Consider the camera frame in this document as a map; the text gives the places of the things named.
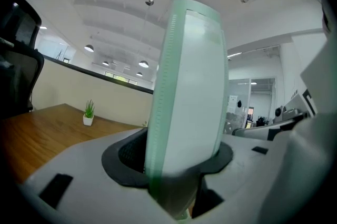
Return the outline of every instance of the black trim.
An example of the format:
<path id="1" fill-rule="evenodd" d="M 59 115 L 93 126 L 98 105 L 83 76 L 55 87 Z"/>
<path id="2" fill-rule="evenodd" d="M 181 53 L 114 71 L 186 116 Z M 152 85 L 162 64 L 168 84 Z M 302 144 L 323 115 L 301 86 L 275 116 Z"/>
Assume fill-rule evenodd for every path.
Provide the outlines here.
<path id="1" fill-rule="evenodd" d="M 39 197 L 51 207 L 56 208 L 72 180 L 72 176 L 58 173 L 40 193 Z"/>
<path id="2" fill-rule="evenodd" d="M 202 177 L 196 193 L 192 218 L 196 218 L 212 210 L 223 201 L 224 199 L 220 197 L 214 190 L 208 189 L 205 178 Z"/>
<path id="3" fill-rule="evenodd" d="M 275 139 L 275 136 L 277 134 L 279 134 L 280 132 L 282 132 L 282 131 L 283 131 L 282 129 L 269 129 L 268 130 L 267 140 L 268 141 L 273 141 Z"/>
<path id="4" fill-rule="evenodd" d="M 308 90 L 308 89 L 305 90 L 305 92 L 303 93 L 303 97 L 304 97 L 306 103 L 308 104 L 308 106 L 309 106 L 309 108 L 310 108 L 312 114 L 315 116 L 315 115 L 316 115 L 315 110 L 314 110 L 313 106 L 311 105 L 311 103 L 310 103 L 310 101 L 309 101 L 309 99 L 308 99 L 308 97 L 309 97 L 310 99 L 312 99 L 311 94 L 309 93 L 309 90 Z"/>
<path id="5" fill-rule="evenodd" d="M 146 139 L 144 128 L 105 149 L 101 161 L 106 174 L 124 187 L 148 188 L 150 180 L 143 173 Z"/>
<path id="6" fill-rule="evenodd" d="M 23 43 L 21 43 L 17 40 L 15 40 L 11 43 L 14 44 L 13 47 L 3 44 L 3 41 L 0 40 L 0 52 L 10 51 L 10 52 L 13 52 L 13 53 L 18 53 L 18 54 L 22 54 L 22 55 L 31 57 L 31 58 L 36 60 L 37 66 L 36 66 L 34 77 L 31 80 L 31 83 L 30 83 L 30 85 L 28 87 L 28 90 L 26 92 L 26 95 L 25 95 L 25 98 L 27 99 L 27 102 L 25 104 L 26 106 L 24 107 L 23 110 L 22 109 L 16 110 L 14 114 L 8 113 L 6 115 L 6 117 L 26 113 L 30 110 L 30 108 L 29 108 L 29 103 L 30 103 L 29 98 L 32 95 L 32 90 L 35 86 L 35 83 L 36 83 L 36 81 L 37 81 L 37 79 L 38 79 L 38 77 L 41 73 L 41 70 L 43 68 L 43 65 L 44 65 L 43 55 L 41 53 L 39 53 L 37 50 L 34 50 L 34 49 L 30 48 L 29 46 L 27 46 L 27 45 L 25 45 L 25 44 L 23 44 Z"/>
<path id="7" fill-rule="evenodd" d="M 255 151 L 255 152 L 260 153 L 260 154 L 267 154 L 268 149 L 260 147 L 260 146 L 256 146 L 252 149 L 252 151 Z"/>
<path id="8" fill-rule="evenodd" d="M 144 92 L 144 93 L 148 93 L 148 94 L 151 94 L 151 95 L 153 94 L 153 90 L 151 90 L 151 89 L 144 88 L 144 87 L 134 85 L 134 84 L 131 84 L 131 83 L 126 83 L 126 82 L 123 82 L 123 81 L 120 81 L 120 80 L 117 80 L 117 79 L 114 79 L 114 78 L 111 78 L 111 77 L 108 77 L 108 76 L 105 76 L 105 75 L 102 75 L 102 74 L 98 74 L 96 72 L 86 70 L 86 69 L 83 69 L 83 68 L 78 67 L 78 66 L 74 66 L 71 63 L 64 63 L 60 60 L 51 58 L 47 55 L 43 55 L 43 57 L 45 59 L 49 60 L 49 61 L 52 61 L 52 62 L 56 63 L 56 64 L 68 67 L 69 69 L 72 69 L 72 70 L 82 72 L 82 73 L 90 75 L 92 77 L 99 78 L 99 79 L 102 79 L 102 80 L 105 80 L 105 81 L 108 81 L 108 82 L 112 82 L 112 83 L 115 83 L 115 84 L 118 84 L 118 85 L 122 85 L 122 86 L 131 88 L 131 89 L 135 89 L 137 91 L 141 91 L 141 92 Z"/>
<path id="9" fill-rule="evenodd" d="M 35 28 L 32 32 L 31 40 L 28 45 L 30 48 L 34 48 L 37 33 L 42 23 L 41 18 L 26 0 L 5 0 L 5 4 L 4 4 L 5 6 L 4 6 L 4 9 L 1 10 L 2 11 L 1 16 L 7 14 L 6 12 L 8 12 L 10 8 L 12 8 L 13 3 L 17 3 L 20 6 L 20 8 L 25 13 L 27 13 L 35 22 Z M 0 30 L 0 33 L 3 39 L 9 42 L 12 42 L 12 43 L 16 42 L 15 36 L 7 35 L 7 32 L 4 31 L 3 29 Z"/>

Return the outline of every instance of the black chair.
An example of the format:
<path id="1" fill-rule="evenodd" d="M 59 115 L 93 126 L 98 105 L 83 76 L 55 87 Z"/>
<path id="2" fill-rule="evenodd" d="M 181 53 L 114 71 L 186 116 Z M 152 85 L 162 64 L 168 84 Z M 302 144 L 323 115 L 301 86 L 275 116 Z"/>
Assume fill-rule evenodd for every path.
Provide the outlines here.
<path id="1" fill-rule="evenodd" d="M 40 26 L 41 18 L 26 0 L 2 0 L 0 37 L 3 40 L 34 48 Z"/>
<path id="2" fill-rule="evenodd" d="M 42 70 L 44 58 L 22 43 L 0 43 L 0 119 L 32 109 L 29 97 Z"/>
<path id="3" fill-rule="evenodd" d="M 5 0 L 0 14 L 0 119 L 31 110 L 44 58 L 34 50 L 41 19 L 25 0 Z"/>

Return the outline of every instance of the glass partition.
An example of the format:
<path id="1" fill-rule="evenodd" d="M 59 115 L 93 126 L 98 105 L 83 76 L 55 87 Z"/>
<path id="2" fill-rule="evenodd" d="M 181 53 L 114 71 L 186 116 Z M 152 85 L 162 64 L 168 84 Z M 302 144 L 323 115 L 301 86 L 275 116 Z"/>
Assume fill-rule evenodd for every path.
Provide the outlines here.
<path id="1" fill-rule="evenodd" d="M 229 97 L 224 134 L 244 128 L 250 101 L 251 80 L 229 81 Z"/>

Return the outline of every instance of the ceiling light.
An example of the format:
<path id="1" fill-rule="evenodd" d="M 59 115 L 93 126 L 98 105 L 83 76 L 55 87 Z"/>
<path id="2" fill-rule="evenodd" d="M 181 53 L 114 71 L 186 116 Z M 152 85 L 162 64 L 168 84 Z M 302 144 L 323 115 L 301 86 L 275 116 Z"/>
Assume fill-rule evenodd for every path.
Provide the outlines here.
<path id="1" fill-rule="evenodd" d="M 236 56 L 236 55 L 239 55 L 239 54 L 242 54 L 242 53 L 234 53 L 234 54 L 232 54 L 232 55 L 227 56 L 227 58 L 231 58 L 231 57 Z"/>
<path id="2" fill-rule="evenodd" d="M 94 52 L 93 45 L 86 45 L 84 48 L 89 52 L 92 52 L 92 53 Z"/>
<path id="3" fill-rule="evenodd" d="M 154 4 L 154 0 L 147 0 L 147 1 L 145 1 L 145 4 L 150 7 Z"/>
<path id="4" fill-rule="evenodd" d="M 142 67 L 144 67 L 144 68 L 147 69 L 147 68 L 148 68 L 148 62 L 147 62 L 147 61 L 144 61 L 144 60 L 143 60 L 143 61 L 140 61 L 140 62 L 139 62 L 139 66 L 142 66 Z"/>
<path id="5" fill-rule="evenodd" d="M 242 85 L 242 84 L 248 84 L 248 83 L 238 83 L 238 85 Z M 252 82 L 251 85 L 257 85 L 257 83 Z"/>

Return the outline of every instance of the wooden table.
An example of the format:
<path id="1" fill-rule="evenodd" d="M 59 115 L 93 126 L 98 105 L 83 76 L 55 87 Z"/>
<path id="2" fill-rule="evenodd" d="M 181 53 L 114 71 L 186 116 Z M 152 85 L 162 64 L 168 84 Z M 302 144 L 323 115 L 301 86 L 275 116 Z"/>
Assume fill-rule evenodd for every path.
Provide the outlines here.
<path id="1" fill-rule="evenodd" d="M 136 128 L 97 116 L 85 126 L 83 112 L 67 104 L 0 121 L 2 152 L 18 183 L 74 144 Z"/>

